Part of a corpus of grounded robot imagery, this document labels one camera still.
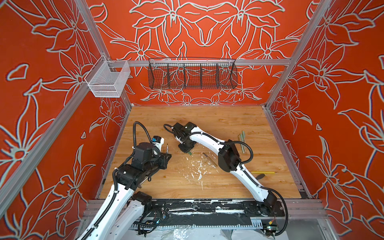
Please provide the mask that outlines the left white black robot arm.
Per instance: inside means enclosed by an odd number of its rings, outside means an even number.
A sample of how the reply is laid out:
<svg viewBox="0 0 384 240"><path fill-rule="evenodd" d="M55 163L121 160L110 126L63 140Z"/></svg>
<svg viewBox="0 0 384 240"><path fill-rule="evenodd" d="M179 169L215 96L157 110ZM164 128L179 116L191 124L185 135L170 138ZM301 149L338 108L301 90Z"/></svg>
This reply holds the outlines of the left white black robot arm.
<svg viewBox="0 0 384 240"><path fill-rule="evenodd" d="M133 123L133 152L113 170L114 184L95 217L78 237L80 240L120 240L150 208L151 196L138 192L137 188L158 171L165 170L172 156L161 151L164 139L159 136L138 143L137 126L144 125Z"/></svg>

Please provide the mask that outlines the light green pen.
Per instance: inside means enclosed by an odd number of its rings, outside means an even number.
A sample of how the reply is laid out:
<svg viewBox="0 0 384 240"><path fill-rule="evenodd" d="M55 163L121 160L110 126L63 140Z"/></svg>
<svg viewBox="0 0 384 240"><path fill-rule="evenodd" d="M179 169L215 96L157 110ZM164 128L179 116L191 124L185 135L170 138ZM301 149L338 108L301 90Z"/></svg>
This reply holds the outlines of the light green pen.
<svg viewBox="0 0 384 240"><path fill-rule="evenodd" d="M242 142L245 143L245 131L242 131L241 133L241 139L242 139ZM243 145L243 153L247 153L247 148Z"/></svg>

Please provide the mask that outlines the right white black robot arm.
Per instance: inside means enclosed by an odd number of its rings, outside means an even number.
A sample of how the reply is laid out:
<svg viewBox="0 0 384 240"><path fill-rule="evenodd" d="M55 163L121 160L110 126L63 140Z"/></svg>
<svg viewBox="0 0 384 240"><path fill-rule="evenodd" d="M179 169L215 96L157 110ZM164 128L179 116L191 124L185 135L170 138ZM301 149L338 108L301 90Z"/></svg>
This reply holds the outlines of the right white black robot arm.
<svg viewBox="0 0 384 240"><path fill-rule="evenodd" d="M278 191L263 186L246 168L245 164L250 163L254 157L253 150L248 144L215 138L191 122L184 126L180 123L173 126L164 124L163 127L174 135L183 153L190 152L195 144L200 144L215 153L218 156L218 166L235 176L248 189L264 215L273 214L280 199L285 214L284 225L279 229L277 223L270 222L263 226L263 234L275 238L285 232L289 221L286 201Z"/></svg>

